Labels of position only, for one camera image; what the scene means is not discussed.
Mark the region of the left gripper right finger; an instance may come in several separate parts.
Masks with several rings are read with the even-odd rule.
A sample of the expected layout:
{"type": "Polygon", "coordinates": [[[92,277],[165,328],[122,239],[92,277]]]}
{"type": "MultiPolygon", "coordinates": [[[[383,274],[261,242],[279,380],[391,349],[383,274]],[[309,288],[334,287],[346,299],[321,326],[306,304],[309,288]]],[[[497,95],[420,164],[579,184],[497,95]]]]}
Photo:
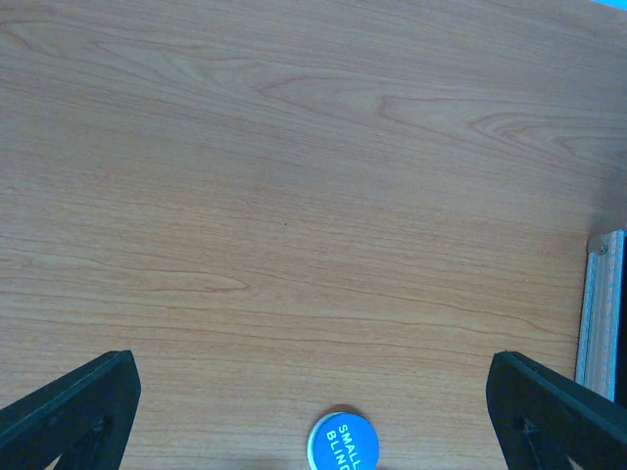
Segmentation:
{"type": "Polygon", "coordinates": [[[509,469],[626,467],[626,409],[520,352],[493,356],[486,402],[509,469]]]}

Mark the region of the aluminium poker case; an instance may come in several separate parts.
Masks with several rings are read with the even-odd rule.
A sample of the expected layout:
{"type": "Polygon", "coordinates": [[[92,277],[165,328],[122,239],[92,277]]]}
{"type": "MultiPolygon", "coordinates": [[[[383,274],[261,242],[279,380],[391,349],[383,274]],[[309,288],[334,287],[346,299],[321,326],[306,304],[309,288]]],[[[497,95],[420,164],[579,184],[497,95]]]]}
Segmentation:
{"type": "Polygon", "coordinates": [[[616,400],[619,330],[626,304],[626,230],[588,242],[575,382],[616,400]]]}

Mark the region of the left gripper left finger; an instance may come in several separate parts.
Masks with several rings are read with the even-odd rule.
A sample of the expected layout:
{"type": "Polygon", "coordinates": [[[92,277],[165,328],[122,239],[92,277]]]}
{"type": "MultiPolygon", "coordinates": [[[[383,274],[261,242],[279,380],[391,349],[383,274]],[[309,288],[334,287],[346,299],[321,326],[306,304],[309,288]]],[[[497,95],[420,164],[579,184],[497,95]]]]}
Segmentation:
{"type": "Polygon", "coordinates": [[[1,409],[1,467],[118,469],[140,395],[132,352],[98,356],[1,409]]]}

